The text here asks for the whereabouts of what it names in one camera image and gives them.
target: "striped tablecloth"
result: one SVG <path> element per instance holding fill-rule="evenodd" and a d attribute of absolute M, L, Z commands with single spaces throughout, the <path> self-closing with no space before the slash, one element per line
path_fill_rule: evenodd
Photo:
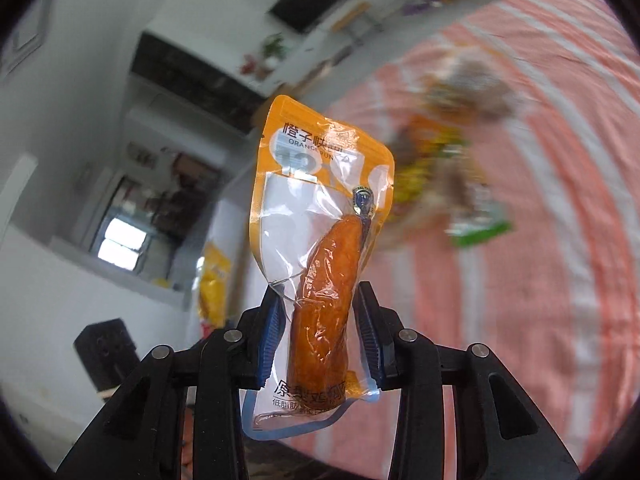
<path fill-rule="evenodd" d="M 443 47 L 479 44 L 528 96 L 516 118 L 471 133 L 514 232 L 455 250 L 430 228 L 366 270 L 381 304 L 438 344 L 488 344 L 582 468 L 640 386 L 640 57 L 602 0 L 502 0 L 389 63 L 326 111 L 380 139 L 412 113 L 407 89 Z M 397 392 L 357 402 L 337 424 L 289 443 L 386 478 Z M 455 470 L 446 392 L 446 478 Z"/>

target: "metal screw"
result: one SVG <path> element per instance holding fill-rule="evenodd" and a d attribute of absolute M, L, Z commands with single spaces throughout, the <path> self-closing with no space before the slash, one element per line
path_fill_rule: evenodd
<path fill-rule="evenodd" d="M 225 332 L 225 341 L 229 341 L 230 343 L 236 343 L 242 339 L 242 332 L 236 330 L 235 328 L 231 330 L 227 330 Z"/>
<path fill-rule="evenodd" d="M 398 332 L 398 337 L 402 339 L 402 341 L 407 341 L 410 343 L 411 341 L 415 341 L 418 339 L 418 333 L 415 330 L 411 330 L 410 328 L 403 328 L 400 332 Z"/>
<path fill-rule="evenodd" d="M 164 359 L 170 351 L 171 349 L 167 345 L 158 345 L 151 351 L 151 356 L 154 359 Z"/>
<path fill-rule="evenodd" d="M 476 343 L 471 347 L 471 353 L 476 357 L 487 357 L 491 352 L 487 345 Z"/>

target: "bright window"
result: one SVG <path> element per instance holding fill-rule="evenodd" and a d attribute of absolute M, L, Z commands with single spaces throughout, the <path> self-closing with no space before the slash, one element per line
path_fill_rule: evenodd
<path fill-rule="evenodd" d="M 133 270 L 140 258 L 140 249 L 146 233 L 133 225 L 114 218 L 104 233 L 98 258 L 123 269 Z"/>

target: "green plant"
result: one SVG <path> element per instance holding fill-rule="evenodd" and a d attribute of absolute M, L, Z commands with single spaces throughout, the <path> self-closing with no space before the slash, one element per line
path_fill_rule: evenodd
<path fill-rule="evenodd" d="M 287 54 L 287 49 L 284 46 L 284 37 L 281 32 L 272 34 L 265 38 L 262 44 L 262 55 L 264 59 L 275 56 L 278 59 L 284 59 Z"/>

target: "gray floor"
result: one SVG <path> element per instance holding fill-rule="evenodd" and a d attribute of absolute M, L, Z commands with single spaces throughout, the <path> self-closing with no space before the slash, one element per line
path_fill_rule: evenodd
<path fill-rule="evenodd" d="M 494 1 L 456 0 L 442 7 L 432 7 L 415 16 L 403 16 L 400 12 L 393 14 L 383 22 L 383 32 L 367 34 L 364 45 L 356 47 L 325 79 L 316 83 L 301 101 L 315 110 L 324 111 L 385 63 L 401 57 L 438 30 Z"/>

